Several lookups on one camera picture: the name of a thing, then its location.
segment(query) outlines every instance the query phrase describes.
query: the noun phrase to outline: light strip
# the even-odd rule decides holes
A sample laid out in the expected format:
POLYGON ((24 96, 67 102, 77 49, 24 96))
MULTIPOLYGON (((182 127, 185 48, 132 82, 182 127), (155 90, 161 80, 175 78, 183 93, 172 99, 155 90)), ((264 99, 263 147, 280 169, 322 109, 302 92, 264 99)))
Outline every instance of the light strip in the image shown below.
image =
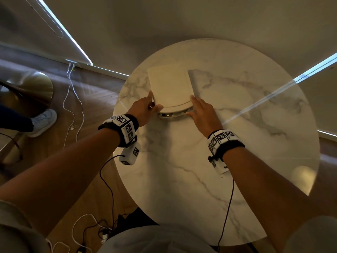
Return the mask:
POLYGON ((74 38, 70 35, 70 33, 65 29, 65 27, 61 24, 61 22, 57 19, 57 17, 54 15, 54 13, 49 9, 47 4, 43 0, 38 0, 40 4, 45 8, 45 10, 50 14, 50 16, 53 17, 53 19, 56 21, 56 23, 63 29, 63 31, 66 33, 66 35, 72 40, 72 42, 76 45, 76 47, 82 52, 82 54, 87 58, 87 60, 90 62, 90 65, 94 65, 89 57, 85 54, 85 52, 82 50, 82 48, 78 45, 78 43, 74 40, 74 38))
POLYGON ((101 67, 94 66, 94 65, 93 65, 93 67, 97 67, 97 68, 99 68, 99 69, 103 69, 103 70, 110 71, 110 72, 114 72, 114 73, 119 73, 119 72, 116 72, 116 71, 112 71, 112 70, 105 69, 105 68, 101 68, 101 67))
POLYGON ((318 132, 322 132, 322 133, 324 133, 324 134, 328 134, 328 135, 330 135, 330 136, 334 136, 334 137, 337 137, 337 135, 335 135, 335 134, 331 134, 331 133, 328 133, 328 132, 325 132, 325 131, 319 131, 319 130, 317 130, 318 132))
POLYGON ((324 68, 327 68, 328 66, 332 65, 335 62, 337 62, 337 53, 318 63, 317 65, 310 68, 308 71, 304 72, 300 76, 297 76, 294 79, 294 81, 296 83, 300 83, 301 81, 308 79, 310 76, 313 76, 315 73, 318 73, 319 71, 323 70, 324 68))

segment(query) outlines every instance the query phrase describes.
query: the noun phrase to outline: gray sleeve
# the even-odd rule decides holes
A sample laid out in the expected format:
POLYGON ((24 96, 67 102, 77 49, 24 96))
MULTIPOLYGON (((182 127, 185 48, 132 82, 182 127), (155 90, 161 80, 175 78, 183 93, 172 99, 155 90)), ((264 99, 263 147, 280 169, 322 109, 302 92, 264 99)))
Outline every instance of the gray sleeve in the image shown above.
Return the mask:
POLYGON ((320 216, 305 222, 285 244, 283 253, 337 252, 337 219, 320 216))
POLYGON ((32 229, 15 206, 4 201, 0 201, 0 249, 3 253, 44 253, 48 250, 44 237, 32 229))

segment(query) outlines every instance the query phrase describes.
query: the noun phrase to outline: leg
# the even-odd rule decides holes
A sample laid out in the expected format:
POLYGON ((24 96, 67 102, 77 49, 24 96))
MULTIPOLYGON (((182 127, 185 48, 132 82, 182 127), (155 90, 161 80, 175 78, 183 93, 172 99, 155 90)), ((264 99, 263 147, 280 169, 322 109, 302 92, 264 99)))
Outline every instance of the leg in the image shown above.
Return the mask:
POLYGON ((20 132, 32 132, 34 126, 30 118, 0 105, 0 128, 13 129, 20 132))

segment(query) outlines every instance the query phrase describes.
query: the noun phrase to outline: foot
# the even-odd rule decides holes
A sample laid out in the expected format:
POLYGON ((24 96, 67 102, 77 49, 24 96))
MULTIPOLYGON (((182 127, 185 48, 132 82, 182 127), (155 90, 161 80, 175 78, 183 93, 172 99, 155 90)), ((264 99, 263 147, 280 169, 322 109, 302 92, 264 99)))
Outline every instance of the foot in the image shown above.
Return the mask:
POLYGON ((47 109, 42 114, 31 118, 34 125, 32 132, 28 132, 27 136, 35 138, 48 130, 56 122, 57 114, 53 109, 47 109))

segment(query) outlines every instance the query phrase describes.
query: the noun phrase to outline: round marble table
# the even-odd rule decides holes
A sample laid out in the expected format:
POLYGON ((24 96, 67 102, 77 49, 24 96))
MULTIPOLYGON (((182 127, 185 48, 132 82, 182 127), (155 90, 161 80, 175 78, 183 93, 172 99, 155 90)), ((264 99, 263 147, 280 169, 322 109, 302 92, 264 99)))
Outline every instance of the round marble table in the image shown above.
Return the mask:
MULTIPOLYGON (((173 44, 144 60, 124 84, 114 115, 147 96, 147 69, 183 64, 195 95, 222 122, 292 80, 272 59, 239 43, 196 39, 173 44)), ((319 142, 310 106, 298 85, 226 124, 247 149, 309 193, 319 164, 319 142)), ((116 166, 133 200, 155 222, 187 228, 217 245, 232 191, 230 172, 219 176, 207 157, 206 138, 189 117, 152 119, 137 131, 141 152, 133 166, 116 166)), ((114 154, 120 154, 117 148, 114 154)), ((235 186, 223 246, 252 242, 265 231, 235 186)))

